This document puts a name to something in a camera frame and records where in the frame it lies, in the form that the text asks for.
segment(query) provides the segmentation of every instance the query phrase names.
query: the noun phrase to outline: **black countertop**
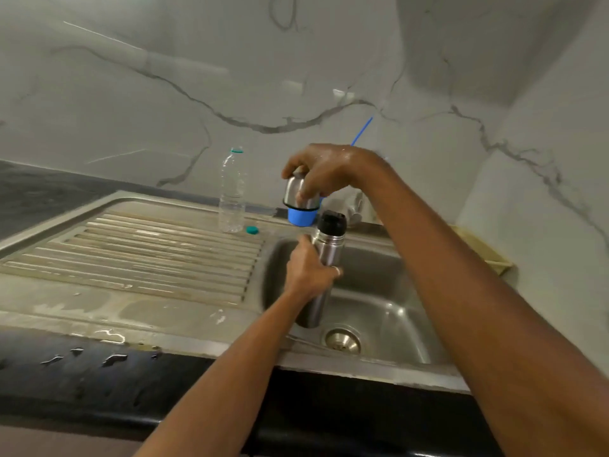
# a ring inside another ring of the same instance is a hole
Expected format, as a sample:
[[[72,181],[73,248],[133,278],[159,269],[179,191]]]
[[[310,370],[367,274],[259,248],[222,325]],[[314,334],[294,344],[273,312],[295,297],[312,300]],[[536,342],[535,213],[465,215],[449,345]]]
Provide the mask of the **black countertop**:
[[[117,190],[208,197],[0,162],[0,238]],[[79,355],[70,352],[82,348]],[[111,354],[125,361],[103,367]],[[145,439],[212,360],[0,328],[0,422]],[[41,364],[55,355],[52,364]],[[474,399],[331,375],[273,371],[245,452],[273,456],[501,455]]]

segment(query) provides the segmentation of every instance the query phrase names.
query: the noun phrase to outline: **stainless steel sink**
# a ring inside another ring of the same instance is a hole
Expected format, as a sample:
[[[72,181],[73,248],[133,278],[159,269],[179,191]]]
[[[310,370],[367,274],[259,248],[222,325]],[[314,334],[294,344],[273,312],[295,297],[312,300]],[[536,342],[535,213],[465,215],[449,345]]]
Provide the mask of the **stainless steel sink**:
[[[283,291],[285,264],[296,246],[281,241],[264,276],[264,307]],[[430,326],[400,257],[389,250],[345,247],[345,274],[332,289],[319,327],[294,327],[312,344],[397,364],[445,364],[448,355]]]
[[[117,192],[0,242],[0,325],[216,357],[281,293],[307,228]],[[282,368],[467,392],[391,241],[350,231],[321,325],[294,325]]]

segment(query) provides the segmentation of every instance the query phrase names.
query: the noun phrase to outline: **person's right arm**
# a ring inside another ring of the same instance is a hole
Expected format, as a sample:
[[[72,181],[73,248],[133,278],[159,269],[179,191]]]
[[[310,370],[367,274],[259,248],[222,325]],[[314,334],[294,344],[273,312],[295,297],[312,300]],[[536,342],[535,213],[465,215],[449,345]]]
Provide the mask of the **person's right arm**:
[[[370,199],[427,314],[508,456],[608,456],[609,381],[374,153],[313,144],[301,197],[350,184]]]

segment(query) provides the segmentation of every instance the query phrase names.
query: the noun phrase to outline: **drain strainer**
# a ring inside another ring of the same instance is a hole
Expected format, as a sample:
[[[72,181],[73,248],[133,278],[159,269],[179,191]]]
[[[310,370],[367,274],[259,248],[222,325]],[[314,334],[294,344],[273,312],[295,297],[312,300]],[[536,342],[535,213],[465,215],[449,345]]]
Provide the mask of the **drain strainer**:
[[[326,346],[333,350],[359,354],[362,350],[354,333],[343,328],[335,328],[326,333]]]

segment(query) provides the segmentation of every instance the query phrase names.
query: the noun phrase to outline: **plastic bottle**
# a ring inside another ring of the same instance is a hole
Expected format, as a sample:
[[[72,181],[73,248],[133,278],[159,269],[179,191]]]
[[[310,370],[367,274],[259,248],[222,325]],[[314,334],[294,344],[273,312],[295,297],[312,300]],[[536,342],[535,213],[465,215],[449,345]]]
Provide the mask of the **plastic bottle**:
[[[233,147],[222,163],[219,227],[222,232],[238,233],[243,229],[246,204],[247,164],[242,147]]]

